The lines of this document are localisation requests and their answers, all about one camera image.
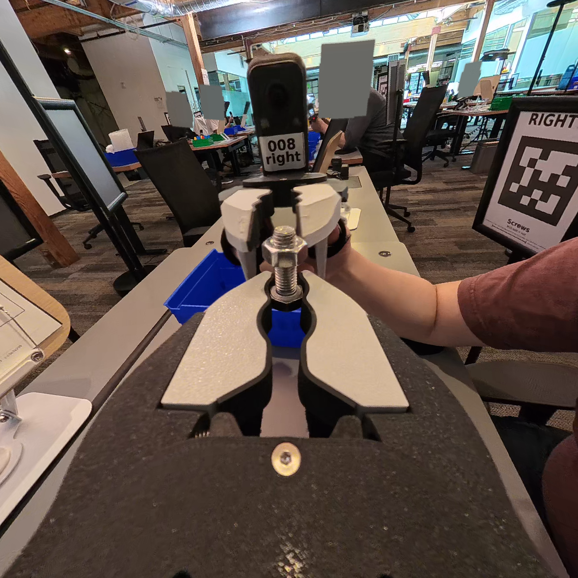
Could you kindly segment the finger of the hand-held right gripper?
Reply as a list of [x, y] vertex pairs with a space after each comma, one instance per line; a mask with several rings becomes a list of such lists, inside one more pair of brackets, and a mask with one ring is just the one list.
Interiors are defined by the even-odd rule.
[[273, 214], [273, 194], [265, 188], [240, 188], [221, 204], [224, 235], [246, 280], [258, 274], [259, 251], [271, 235]]
[[317, 275], [325, 279], [328, 237], [340, 220], [341, 196], [326, 183], [294, 187], [297, 235], [314, 248]]

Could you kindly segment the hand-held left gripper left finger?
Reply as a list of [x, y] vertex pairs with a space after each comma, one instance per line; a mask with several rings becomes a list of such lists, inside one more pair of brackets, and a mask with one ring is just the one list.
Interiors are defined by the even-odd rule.
[[263, 313], [270, 304], [270, 279], [262, 272], [206, 309], [163, 394], [163, 408], [213, 415], [219, 405], [268, 375], [271, 343]]

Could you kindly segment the steel hex nut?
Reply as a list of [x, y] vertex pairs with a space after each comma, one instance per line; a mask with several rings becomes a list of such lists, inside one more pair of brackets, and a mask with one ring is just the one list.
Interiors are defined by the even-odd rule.
[[300, 253], [306, 248], [307, 242], [298, 236], [290, 238], [271, 236], [261, 245], [264, 261], [273, 268], [296, 267]]

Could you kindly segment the blue plastic bin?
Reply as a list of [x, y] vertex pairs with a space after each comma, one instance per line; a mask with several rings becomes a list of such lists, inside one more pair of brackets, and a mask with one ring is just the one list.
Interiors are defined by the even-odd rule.
[[113, 168], [118, 168], [122, 166], [133, 165], [135, 163], [139, 163], [138, 159], [135, 155], [134, 148], [128, 148], [125, 150], [115, 151], [113, 153], [109, 153], [105, 151], [104, 153], [107, 161]]
[[[242, 268], [231, 264], [223, 253], [213, 249], [181, 282], [165, 306], [183, 325], [244, 282]], [[268, 332], [272, 346], [301, 347], [305, 333], [300, 326], [300, 313], [300, 309], [290, 312], [272, 309], [272, 327]]]

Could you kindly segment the steel hex bolt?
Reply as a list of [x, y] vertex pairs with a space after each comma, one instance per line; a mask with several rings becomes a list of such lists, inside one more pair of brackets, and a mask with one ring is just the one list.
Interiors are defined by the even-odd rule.
[[[273, 230], [272, 236], [290, 238], [298, 235], [293, 227], [282, 225]], [[297, 268], [298, 264], [293, 268], [273, 268], [275, 280], [270, 294], [278, 310], [289, 312], [300, 308], [303, 291], [298, 283]]]

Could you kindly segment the person's right hand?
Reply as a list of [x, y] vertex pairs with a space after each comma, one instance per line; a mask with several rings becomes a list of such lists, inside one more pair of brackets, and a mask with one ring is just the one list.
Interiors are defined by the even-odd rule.
[[346, 271], [351, 256], [351, 233], [343, 219], [328, 237], [325, 281], [332, 283]]

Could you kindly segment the wooden top desk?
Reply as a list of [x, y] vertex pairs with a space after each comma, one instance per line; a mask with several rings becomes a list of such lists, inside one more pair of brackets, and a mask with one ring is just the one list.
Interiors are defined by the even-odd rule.
[[235, 176], [248, 176], [249, 173], [243, 172], [237, 151], [245, 148], [249, 155], [250, 165], [254, 163], [254, 153], [251, 146], [251, 138], [255, 136], [254, 128], [237, 133], [233, 137], [224, 138], [221, 141], [211, 141], [210, 139], [188, 139], [188, 143], [195, 152], [208, 152], [212, 150], [225, 150], [232, 156], [232, 169]]

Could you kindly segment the black office chair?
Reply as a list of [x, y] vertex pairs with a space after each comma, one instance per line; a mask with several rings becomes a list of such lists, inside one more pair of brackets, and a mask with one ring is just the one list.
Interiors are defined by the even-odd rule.
[[219, 192], [186, 139], [134, 154], [192, 247], [221, 217]]
[[485, 402], [519, 405], [519, 419], [544, 426], [557, 410], [572, 410], [577, 399], [577, 368], [544, 362], [479, 362], [482, 347], [470, 348], [466, 369]]
[[401, 184], [415, 185], [421, 182], [423, 147], [445, 94], [444, 85], [423, 88], [403, 135], [398, 137], [395, 132], [394, 139], [386, 142], [390, 148], [391, 166], [368, 172], [386, 213], [405, 223], [409, 233], [415, 231], [415, 227], [408, 220], [410, 212], [405, 206], [391, 204], [391, 188]]

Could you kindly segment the black quilted cushion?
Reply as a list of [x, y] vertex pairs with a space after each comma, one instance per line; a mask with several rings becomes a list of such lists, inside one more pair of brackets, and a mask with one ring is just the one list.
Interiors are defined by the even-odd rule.
[[404, 337], [401, 337], [401, 341], [403, 341], [416, 355], [420, 357], [437, 355], [438, 353], [443, 352], [445, 349], [444, 346], [417, 342]]

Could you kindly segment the white paper towel roll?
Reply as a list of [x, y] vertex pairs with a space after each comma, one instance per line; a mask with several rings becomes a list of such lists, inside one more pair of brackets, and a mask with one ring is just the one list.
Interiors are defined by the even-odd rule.
[[135, 148], [134, 142], [128, 129], [123, 128], [108, 134], [110, 144], [106, 146], [105, 152], [108, 154], [115, 154], [126, 150], [133, 150]]

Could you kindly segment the black easel display stand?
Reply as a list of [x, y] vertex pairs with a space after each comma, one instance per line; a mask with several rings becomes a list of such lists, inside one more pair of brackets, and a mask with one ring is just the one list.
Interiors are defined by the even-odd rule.
[[124, 210], [126, 191], [73, 100], [32, 97], [31, 110], [71, 178], [102, 224], [127, 271], [113, 282], [124, 297], [155, 265], [140, 256], [164, 256], [167, 249], [145, 249]]

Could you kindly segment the wooden document board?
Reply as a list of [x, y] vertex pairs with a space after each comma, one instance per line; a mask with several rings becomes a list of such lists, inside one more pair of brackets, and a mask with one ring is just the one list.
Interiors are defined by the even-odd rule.
[[[6, 284], [10, 285], [20, 294], [25, 296], [26, 299], [32, 301], [39, 308], [62, 323], [62, 327], [56, 333], [54, 333], [53, 336], [46, 339], [40, 345], [45, 352], [45, 358], [40, 362], [40, 364], [42, 364], [47, 360], [48, 357], [53, 355], [68, 339], [70, 332], [69, 315], [57, 300], [55, 300], [45, 290], [41, 289], [39, 285], [25, 276], [23, 272], [18, 270], [14, 265], [12, 265], [3, 257], [1, 257], [1, 281], [4, 281]], [[25, 377], [23, 377], [14, 387], [16, 387]], [[1, 396], [10, 393], [14, 387], [7, 391], [1, 391]]]

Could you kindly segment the printed instruction sheet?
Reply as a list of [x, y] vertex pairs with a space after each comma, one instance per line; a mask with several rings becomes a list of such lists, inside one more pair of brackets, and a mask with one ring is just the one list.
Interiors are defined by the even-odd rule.
[[10, 390], [45, 358], [41, 343], [62, 323], [1, 281], [1, 391]]

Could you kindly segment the framed marker sign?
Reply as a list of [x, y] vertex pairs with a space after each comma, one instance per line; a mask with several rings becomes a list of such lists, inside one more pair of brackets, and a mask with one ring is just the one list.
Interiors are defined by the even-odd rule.
[[513, 98], [472, 229], [529, 258], [577, 237], [577, 96]]

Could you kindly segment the wooden post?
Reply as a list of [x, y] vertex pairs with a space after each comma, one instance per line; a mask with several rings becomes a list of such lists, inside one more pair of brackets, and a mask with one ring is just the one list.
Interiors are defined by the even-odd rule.
[[52, 268], [66, 268], [79, 255], [40, 206], [11, 163], [1, 153], [1, 181], [42, 240], [39, 251]]

